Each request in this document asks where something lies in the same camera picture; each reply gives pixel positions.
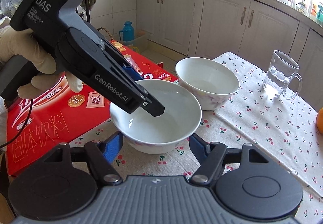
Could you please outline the left hand in glove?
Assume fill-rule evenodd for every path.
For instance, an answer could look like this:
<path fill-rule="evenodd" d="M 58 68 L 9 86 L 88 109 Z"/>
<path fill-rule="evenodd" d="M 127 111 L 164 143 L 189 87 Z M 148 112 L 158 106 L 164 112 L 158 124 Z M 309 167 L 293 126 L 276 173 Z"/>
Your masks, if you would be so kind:
<path fill-rule="evenodd" d="M 1 69 L 16 55 L 21 55 L 36 67 L 41 73 L 31 81 L 18 88 L 18 96 L 22 99 L 34 99 L 51 89 L 59 80 L 56 75 L 54 58 L 39 46 L 32 38 L 31 29 L 15 31 L 9 25 L 1 27 Z"/>

